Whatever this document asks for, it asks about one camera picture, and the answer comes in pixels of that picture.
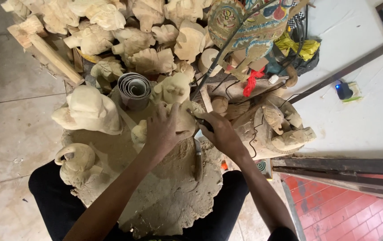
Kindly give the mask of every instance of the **white wall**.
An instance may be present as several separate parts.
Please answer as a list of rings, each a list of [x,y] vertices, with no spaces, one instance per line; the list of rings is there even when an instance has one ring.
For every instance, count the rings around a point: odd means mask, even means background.
[[[284,97],[300,93],[383,44],[375,7],[383,0],[315,0],[309,8],[309,36],[319,36],[318,66],[299,77]],[[297,154],[383,158],[383,56],[343,78],[356,81],[363,99],[342,103],[334,84],[294,103],[304,126],[317,139]]]

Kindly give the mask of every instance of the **hand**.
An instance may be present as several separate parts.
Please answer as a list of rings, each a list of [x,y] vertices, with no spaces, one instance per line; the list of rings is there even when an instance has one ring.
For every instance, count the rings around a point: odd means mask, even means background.
[[[199,125],[202,130],[202,134],[204,134],[219,151],[226,154],[234,162],[237,162],[243,157],[249,155],[248,150],[233,130],[232,124],[229,120],[216,112],[203,113],[198,117],[204,118],[214,128],[214,133],[212,133],[204,125]]]
[[[158,162],[175,147],[175,145],[190,136],[189,131],[176,133],[179,103],[174,103],[169,115],[163,103],[156,106],[151,117],[147,118],[147,140],[141,152],[154,155]]]

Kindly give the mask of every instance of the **black pants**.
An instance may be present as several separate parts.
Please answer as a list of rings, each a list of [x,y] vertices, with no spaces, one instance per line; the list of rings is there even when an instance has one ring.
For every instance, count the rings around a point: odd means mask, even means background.
[[[29,178],[29,189],[34,195],[53,241],[61,241],[77,219],[86,210],[82,202],[71,195],[72,186],[66,185],[59,176],[60,166],[54,161],[36,169]],[[226,241],[238,218],[248,186],[240,171],[223,175],[223,187],[214,197],[213,211],[199,218],[190,228],[183,229],[182,238],[192,241]],[[116,223],[106,241],[132,241],[131,232],[124,233]]]

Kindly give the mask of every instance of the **checkered pattern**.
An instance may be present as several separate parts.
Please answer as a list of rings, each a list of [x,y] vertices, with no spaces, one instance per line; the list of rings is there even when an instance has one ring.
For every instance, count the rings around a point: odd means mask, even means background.
[[[297,21],[304,21],[306,18],[305,18],[305,15],[302,13],[302,12],[299,12],[298,14],[296,14],[294,16],[294,18],[297,20]],[[288,20],[288,25],[290,26],[291,29],[295,29],[297,26],[296,26],[296,22],[294,22],[294,19],[290,19]]]

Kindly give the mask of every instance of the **forearm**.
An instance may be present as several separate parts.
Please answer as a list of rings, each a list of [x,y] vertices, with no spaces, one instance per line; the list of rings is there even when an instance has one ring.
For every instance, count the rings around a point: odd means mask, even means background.
[[[258,170],[248,151],[245,149],[233,161],[241,169],[257,210],[269,231],[272,233],[276,228],[287,227],[296,233],[287,207]]]
[[[103,240],[119,219],[126,204],[144,177],[158,163],[148,151],[141,151],[135,160],[80,216],[65,241]]]

